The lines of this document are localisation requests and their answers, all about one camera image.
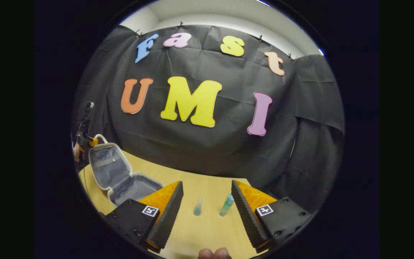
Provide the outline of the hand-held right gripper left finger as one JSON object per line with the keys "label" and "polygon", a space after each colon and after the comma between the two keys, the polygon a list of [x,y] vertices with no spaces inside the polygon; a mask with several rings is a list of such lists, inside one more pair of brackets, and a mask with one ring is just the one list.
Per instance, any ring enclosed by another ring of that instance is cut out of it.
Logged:
{"label": "hand-held right gripper left finger", "polygon": [[176,181],[137,201],[127,199],[105,215],[105,221],[126,241],[157,254],[164,249],[184,196]]}

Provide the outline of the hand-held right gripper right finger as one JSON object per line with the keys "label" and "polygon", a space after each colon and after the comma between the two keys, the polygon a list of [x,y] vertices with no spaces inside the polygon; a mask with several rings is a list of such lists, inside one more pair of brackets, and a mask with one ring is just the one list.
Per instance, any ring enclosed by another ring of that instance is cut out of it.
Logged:
{"label": "hand-held right gripper right finger", "polygon": [[258,254],[289,242],[313,216],[288,197],[275,199],[237,180],[232,180],[231,194]]}

